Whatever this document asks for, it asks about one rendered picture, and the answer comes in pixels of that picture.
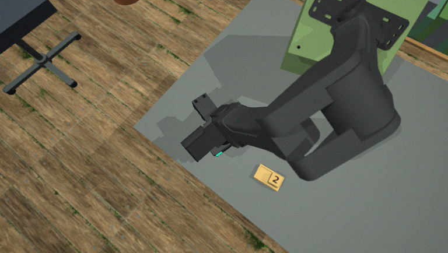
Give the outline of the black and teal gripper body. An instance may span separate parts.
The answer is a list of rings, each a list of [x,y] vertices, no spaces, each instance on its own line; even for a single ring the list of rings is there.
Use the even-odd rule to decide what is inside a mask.
[[[213,156],[216,156],[219,152],[221,152],[221,151],[224,152],[225,150],[227,150],[230,147],[231,147],[231,144],[228,141],[226,141],[219,148],[214,147],[210,152],[212,153]]]

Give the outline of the tan wooden tray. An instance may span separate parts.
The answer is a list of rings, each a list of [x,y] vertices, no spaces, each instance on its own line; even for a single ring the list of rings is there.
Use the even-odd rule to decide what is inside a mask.
[[[265,184],[266,186],[272,188],[273,190],[278,191],[279,187],[281,186],[281,184],[282,184],[282,182],[284,180],[284,177],[283,177],[283,180],[282,180],[280,186],[278,188],[275,188],[272,185],[270,185],[269,183],[267,183],[267,181],[268,181],[268,179],[269,179],[269,177],[270,177],[272,172],[274,172],[274,171],[272,171],[269,168],[267,168],[266,166],[263,166],[262,164],[260,164],[260,166],[259,166],[259,168],[258,168],[258,170],[255,173],[253,178],[255,178],[256,180],[258,180],[261,183]]]

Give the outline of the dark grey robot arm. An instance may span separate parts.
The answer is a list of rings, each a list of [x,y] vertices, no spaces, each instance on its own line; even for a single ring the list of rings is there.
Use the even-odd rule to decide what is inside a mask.
[[[332,26],[331,53],[267,107],[236,102],[217,108],[206,93],[192,101],[206,123],[181,144],[196,162],[228,141],[236,148],[267,150],[286,160],[299,178],[314,181],[398,129],[401,117],[376,53],[389,50],[409,20],[366,0],[314,0],[309,16]],[[320,138],[310,118],[318,111],[334,130],[305,156]]]

